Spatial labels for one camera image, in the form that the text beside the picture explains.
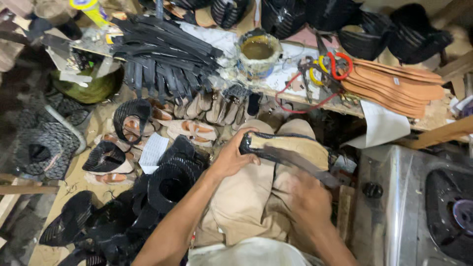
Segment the person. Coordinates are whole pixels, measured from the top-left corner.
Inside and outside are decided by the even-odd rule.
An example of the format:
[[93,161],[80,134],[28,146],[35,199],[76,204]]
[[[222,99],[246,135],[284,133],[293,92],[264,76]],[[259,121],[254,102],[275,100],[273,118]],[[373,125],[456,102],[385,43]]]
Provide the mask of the person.
[[[180,265],[187,252],[189,266],[357,265],[330,221],[331,194],[306,172],[241,155],[248,131],[274,133],[259,120],[242,125],[158,224],[132,266]],[[301,119],[278,133],[315,139]]]

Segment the wooden plank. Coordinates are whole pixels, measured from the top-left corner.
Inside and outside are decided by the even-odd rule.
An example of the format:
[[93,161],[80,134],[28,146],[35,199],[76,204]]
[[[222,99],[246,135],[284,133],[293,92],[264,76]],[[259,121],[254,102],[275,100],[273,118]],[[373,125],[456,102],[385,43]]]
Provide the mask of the wooden plank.
[[465,81],[463,80],[463,75],[452,78],[452,85],[456,98],[460,101],[465,99]]
[[404,141],[401,145],[418,150],[454,140],[473,133],[473,115],[419,135],[418,140]]
[[351,224],[353,220],[353,206],[356,190],[353,187],[342,185],[338,199],[337,230],[343,242],[350,240]]
[[58,186],[0,186],[0,195],[55,194],[58,190]]
[[453,0],[433,16],[431,24],[435,28],[442,29],[472,6],[471,0]]
[[[19,178],[16,178],[11,183],[12,185],[18,185],[21,182]],[[8,215],[10,214],[11,210],[17,203],[18,199],[21,195],[14,194],[14,195],[5,195],[0,201],[0,228],[5,223]]]
[[435,71],[435,73],[442,76],[442,79],[445,82],[449,82],[453,78],[457,76],[463,76],[471,70],[473,70],[473,51],[470,51],[457,60],[448,63],[439,70]]
[[5,239],[3,239],[2,237],[0,237],[0,249],[3,247],[3,245],[5,245],[7,243],[7,241]]

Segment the yellow handle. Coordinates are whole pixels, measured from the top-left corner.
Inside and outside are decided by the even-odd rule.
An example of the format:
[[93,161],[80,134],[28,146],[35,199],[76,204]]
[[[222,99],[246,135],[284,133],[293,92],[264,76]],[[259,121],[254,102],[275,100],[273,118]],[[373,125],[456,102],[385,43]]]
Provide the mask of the yellow handle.
[[[318,64],[320,65],[320,68],[322,68],[323,71],[325,71],[325,72],[328,73],[328,70],[327,70],[327,69],[325,68],[325,66],[324,66],[324,56],[323,56],[323,55],[319,56],[319,60],[318,60],[318,61],[317,61],[317,60],[314,60],[313,63],[314,63],[314,64],[317,64],[317,63],[318,63]],[[316,85],[319,85],[319,86],[322,86],[322,85],[323,85],[323,83],[322,83],[320,80],[317,80],[317,79],[315,78],[315,76],[314,76],[314,68],[313,68],[313,67],[311,67],[311,68],[309,69],[309,76],[310,76],[310,79],[311,79]]]

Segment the glue can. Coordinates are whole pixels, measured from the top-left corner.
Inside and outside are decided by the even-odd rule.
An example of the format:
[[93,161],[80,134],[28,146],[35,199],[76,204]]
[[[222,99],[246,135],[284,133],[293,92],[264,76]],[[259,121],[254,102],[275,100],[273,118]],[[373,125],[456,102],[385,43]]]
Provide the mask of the glue can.
[[78,10],[82,10],[99,27],[108,25],[107,14],[98,0],[70,0],[70,5]]

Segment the white paper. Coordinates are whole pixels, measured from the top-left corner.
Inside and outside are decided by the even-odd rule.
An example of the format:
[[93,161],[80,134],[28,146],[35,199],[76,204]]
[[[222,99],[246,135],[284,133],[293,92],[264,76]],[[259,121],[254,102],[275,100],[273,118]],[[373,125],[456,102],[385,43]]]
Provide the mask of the white paper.
[[82,82],[91,82],[92,77],[76,75],[76,74],[71,74],[71,73],[66,73],[64,71],[61,71],[61,73],[59,74],[59,80],[70,81],[70,82],[75,82],[77,84],[80,84]]
[[411,133],[407,117],[363,99],[361,107],[366,118],[366,134],[346,144],[364,149],[397,140]]
[[168,142],[168,138],[161,137],[156,132],[149,137],[138,161],[145,174],[152,174],[159,168],[158,162],[166,151]]

